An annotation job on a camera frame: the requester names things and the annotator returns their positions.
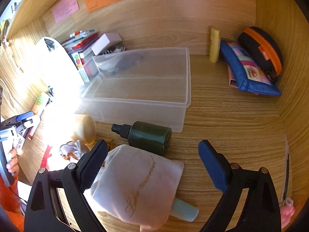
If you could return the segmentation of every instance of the green bottle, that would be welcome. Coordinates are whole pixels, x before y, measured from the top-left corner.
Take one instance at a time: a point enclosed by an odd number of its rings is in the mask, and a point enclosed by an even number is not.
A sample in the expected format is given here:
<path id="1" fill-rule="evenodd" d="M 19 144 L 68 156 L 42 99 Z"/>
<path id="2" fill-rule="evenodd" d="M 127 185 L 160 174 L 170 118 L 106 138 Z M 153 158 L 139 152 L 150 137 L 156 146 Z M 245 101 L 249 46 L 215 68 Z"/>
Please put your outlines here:
<path id="1" fill-rule="evenodd" d="M 171 141 L 172 129 L 136 121 L 133 125 L 113 124 L 112 131 L 127 138 L 129 145 L 164 156 Z"/>

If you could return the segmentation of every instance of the pink sticky note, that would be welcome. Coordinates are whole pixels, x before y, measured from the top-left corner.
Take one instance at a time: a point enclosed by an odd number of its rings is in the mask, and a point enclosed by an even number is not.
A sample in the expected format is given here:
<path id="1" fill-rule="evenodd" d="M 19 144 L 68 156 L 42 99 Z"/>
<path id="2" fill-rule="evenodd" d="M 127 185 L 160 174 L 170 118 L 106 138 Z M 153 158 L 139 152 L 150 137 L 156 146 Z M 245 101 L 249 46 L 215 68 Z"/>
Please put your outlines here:
<path id="1" fill-rule="evenodd" d="M 61 0 L 52 8 L 56 24 L 68 18 L 78 9 L 77 0 Z"/>

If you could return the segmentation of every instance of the black cable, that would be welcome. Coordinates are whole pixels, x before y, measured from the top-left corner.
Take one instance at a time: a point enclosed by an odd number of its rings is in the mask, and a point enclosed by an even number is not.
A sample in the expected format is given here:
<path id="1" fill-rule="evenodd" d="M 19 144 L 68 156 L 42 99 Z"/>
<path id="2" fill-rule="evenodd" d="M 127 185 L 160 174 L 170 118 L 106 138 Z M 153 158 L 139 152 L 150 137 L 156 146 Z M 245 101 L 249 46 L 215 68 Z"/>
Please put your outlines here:
<path id="1" fill-rule="evenodd" d="M 26 200 L 24 200 L 23 198 L 19 197 L 19 195 L 17 195 L 12 189 L 11 187 L 9 187 L 9 189 L 12 191 L 13 194 L 15 194 L 16 197 L 18 197 L 19 199 L 23 200 L 25 202 L 25 204 L 28 204 L 28 202 Z"/>

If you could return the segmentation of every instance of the clear plastic box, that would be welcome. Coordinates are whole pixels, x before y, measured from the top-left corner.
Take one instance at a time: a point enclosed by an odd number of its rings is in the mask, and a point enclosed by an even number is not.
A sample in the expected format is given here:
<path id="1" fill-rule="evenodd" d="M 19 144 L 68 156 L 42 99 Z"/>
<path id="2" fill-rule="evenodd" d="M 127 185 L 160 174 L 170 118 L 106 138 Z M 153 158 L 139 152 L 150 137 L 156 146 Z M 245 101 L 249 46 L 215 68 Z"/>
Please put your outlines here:
<path id="1" fill-rule="evenodd" d="M 182 131 L 191 103 L 187 48 L 132 50 L 93 61 L 99 72 L 81 94 L 76 113 L 106 123 L 144 121 Z"/>

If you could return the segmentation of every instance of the hand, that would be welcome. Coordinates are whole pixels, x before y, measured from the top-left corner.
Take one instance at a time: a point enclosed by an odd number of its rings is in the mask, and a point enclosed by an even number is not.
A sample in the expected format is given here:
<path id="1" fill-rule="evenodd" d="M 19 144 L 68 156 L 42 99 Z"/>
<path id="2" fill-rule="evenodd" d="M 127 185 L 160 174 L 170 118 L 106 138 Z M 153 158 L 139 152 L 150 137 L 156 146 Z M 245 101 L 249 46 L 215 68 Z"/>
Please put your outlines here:
<path id="1" fill-rule="evenodd" d="M 7 169 L 10 173 L 14 173 L 15 175 L 18 175 L 19 172 L 19 166 L 17 164 L 17 150 L 13 148 L 11 151 L 9 151 L 9 156 L 11 157 L 11 160 L 7 164 Z"/>

